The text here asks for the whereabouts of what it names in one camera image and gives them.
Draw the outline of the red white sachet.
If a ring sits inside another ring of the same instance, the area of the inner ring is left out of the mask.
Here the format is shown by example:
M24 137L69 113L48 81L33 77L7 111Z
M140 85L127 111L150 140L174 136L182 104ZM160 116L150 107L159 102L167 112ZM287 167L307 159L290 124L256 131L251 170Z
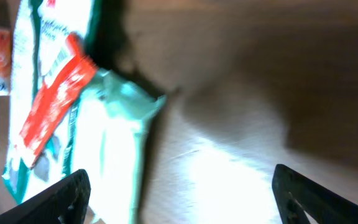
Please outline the red white sachet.
M80 37L70 33L37 92L15 143L28 168L35 166L47 141L97 70L85 54Z

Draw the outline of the white teal wipes packet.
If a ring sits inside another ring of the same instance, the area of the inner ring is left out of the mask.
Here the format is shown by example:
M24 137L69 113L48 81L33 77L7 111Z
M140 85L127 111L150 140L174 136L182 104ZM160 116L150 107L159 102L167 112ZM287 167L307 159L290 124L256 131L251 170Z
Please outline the white teal wipes packet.
M97 219L136 223L145 143L165 100L104 69L81 93L71 168L87 172Z

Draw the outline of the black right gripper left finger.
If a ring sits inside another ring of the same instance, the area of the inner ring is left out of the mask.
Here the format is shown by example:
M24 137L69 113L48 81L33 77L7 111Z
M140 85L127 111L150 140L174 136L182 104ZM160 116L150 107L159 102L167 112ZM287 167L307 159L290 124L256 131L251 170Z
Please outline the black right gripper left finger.
M83 223L91 186L79 169L41 193L0 215L0 224Z

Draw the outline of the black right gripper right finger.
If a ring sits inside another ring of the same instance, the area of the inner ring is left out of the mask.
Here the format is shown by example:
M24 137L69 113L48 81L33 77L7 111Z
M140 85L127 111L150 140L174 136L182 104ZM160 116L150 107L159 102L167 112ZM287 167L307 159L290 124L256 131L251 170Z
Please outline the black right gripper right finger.
M282 222L358 223L358 205L317 184L295 170L278 164L272 190Z

